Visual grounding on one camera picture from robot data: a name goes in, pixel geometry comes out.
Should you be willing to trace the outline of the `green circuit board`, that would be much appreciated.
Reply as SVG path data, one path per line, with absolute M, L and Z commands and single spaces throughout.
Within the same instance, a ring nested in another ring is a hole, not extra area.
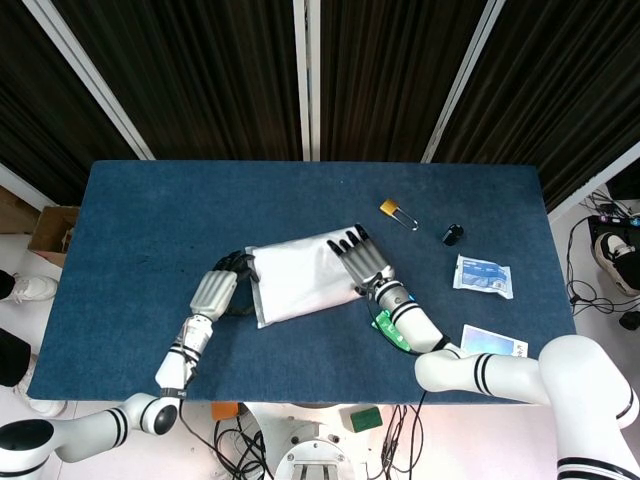
M 404 352 L 411 352 L 411 347 L 391 321 L 390 313 L 387 310 L 382 310 L 376 315 L 372 321 L 372 326 L 380 331 L 394 347 Z

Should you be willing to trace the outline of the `white metal frame rail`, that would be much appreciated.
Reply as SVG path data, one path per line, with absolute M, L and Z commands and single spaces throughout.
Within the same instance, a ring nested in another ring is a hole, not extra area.
M 561 218 L 567 211 L 580 203 L 588 194 L 595 191 L 599 186 L 615 177 L 640 158 L 640 140 L 633 144 L 628 150 L 621 154 L 610 165 L 589 179 L 583 186 L 571 193 L 559 205 L 553 208 L 548 214 L 550 223 Z
M 0 186 L 36 210 L 42 211 L 45 207 L 57 206 L 56 202 L 44 195 L 2 163 L 0 163 Z

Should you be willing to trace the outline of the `brown cardboard sheet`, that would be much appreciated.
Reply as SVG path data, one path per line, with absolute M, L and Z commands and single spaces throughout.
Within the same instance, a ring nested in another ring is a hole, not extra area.
M 32 234 L 40 211 L 0 186 L 0 234 Z

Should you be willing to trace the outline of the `grey white robot torso base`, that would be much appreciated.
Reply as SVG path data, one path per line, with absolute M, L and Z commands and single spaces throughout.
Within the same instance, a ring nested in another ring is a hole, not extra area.
M 305 422 L 284 443 L 273 480 L 355 480 L 346 437 L 326 424 Z

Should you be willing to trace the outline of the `black white sneaker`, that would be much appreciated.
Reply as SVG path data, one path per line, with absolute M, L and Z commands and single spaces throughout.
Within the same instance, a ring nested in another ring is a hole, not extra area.
M 626 296 L 640 296 L 640 251 L 614 233 L 604 233 L 594 244 L 596 263 Z

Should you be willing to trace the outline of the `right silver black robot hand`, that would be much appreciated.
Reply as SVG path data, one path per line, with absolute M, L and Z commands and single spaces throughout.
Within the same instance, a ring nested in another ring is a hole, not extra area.
M 338 241 L 326 244 L 338 257 L 361 296 L 371 295 L 380 285 L 395 279 L 395 270 L 360 224 L 346 230 Z

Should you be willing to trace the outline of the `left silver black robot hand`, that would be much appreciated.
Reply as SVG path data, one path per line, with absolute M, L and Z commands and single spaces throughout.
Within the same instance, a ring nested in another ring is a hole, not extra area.
M 220 258 L 202 277 L 190 302 L 191 312 L 213 322 L 223 316 L 244 317 L 255 313 L 253 304 L 234 306 L 236 289 L 245 281 L 259 281 L 253 269 L 254 256 L 237 250 Z

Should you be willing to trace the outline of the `white plastic bag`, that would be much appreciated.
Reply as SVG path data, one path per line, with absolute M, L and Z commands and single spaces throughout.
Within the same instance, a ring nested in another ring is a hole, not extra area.
M 336 307 L 356 300 L 356 285 L 327 245 L 347 237 L 345 228 L 256 247 L 245 252 L 258 280 L 251 283 L 257 327 Z

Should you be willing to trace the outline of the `green block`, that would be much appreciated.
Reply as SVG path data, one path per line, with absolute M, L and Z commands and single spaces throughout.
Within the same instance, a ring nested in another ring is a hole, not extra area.
M 355 410 L 349 414 L 349 420 L 354 433 L 361 433 L 383 425 L 382 415 L 377 406 Z

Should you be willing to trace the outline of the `open cardboard box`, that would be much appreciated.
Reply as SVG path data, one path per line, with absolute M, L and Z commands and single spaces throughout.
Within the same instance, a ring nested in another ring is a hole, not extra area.
M 28 250 L 60 268 L 64 266 L 80 212 L 76 206 L 46 206 L 31 235 Z

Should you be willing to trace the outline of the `yellow tag with clip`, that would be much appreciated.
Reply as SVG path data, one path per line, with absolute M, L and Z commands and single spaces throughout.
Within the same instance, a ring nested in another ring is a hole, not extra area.
M 419 229 L 418 221 L 409 215 L 395 200 L 386 199 L 379 207 L 380 211 L 410 231 Z

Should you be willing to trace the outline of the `blue white wipes packet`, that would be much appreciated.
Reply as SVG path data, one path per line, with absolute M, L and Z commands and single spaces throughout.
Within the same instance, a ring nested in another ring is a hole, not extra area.
M 458 255 L 452 288 L 487 294 L 497 294 L 506 300 L 514 298 L 509 266 Z

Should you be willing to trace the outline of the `white metal frame post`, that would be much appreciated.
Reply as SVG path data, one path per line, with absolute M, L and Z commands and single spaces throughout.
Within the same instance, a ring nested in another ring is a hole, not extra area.
M 494 26 L 507 0 L 486 0 L 473 35 L 449 89 L 437 122 L 431 132 L 421 163 L 431 163 L 437 153 L 442 136 L 453 115 L 472 73 L 481 57 Z
M 51 0 L 21 0 L 113 127 L 139 160 L 155 160 L 151 148 Z
M 321 160 L 321 0 L 291 0 L 302 159 Z

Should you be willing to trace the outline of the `black pleated curtain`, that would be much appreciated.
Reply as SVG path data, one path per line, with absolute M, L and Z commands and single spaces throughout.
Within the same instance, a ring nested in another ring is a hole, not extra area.
M 421 161 L 487 0 L 321 0 L 324 161 Z
M 0 164 L 57 204 L 134 152 L 21 0 L 0 0 Z
M 292 0 L 52 1 L 156 159 L 302 159 Z
M 553 210 L 640 141 L 640 0 L 506 0 L 436 163 L 530 165 Z

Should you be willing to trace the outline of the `blue felt tablecloth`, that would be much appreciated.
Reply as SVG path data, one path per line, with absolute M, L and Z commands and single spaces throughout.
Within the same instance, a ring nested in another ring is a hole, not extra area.
M 410 231 L 379 209 L 395 200 Z M 29 388 L 52 400 L 156 394 L 202 278 L 228 253 L 362 225 L 437 327 L 523 340 L 575 324 L 531 166 L 301 161 L 93 165 Z M 458 243 L 442 238 L 464 228 Z M 452 288 L 458 255 L 509 266 L 514 298 Z

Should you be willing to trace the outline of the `black power strip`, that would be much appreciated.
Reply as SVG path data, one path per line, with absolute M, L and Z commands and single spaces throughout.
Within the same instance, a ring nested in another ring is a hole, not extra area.
M 591 248 L 594 249 L 596 240 L 605 233 L 612 233 L 636 249 L 640 249 L 640 217 L 612 217 L 606 215 L 591 215 L 587 218 L 588 230 L 591 238 Z

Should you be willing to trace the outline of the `landscape photo postcard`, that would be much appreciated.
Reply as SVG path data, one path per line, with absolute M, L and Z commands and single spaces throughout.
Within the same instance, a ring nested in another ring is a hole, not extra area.
M 527 342 L 468 324 L 463 326 L 460 347 L 470 354 L 490 353 L 522 358 L 528 357 Z

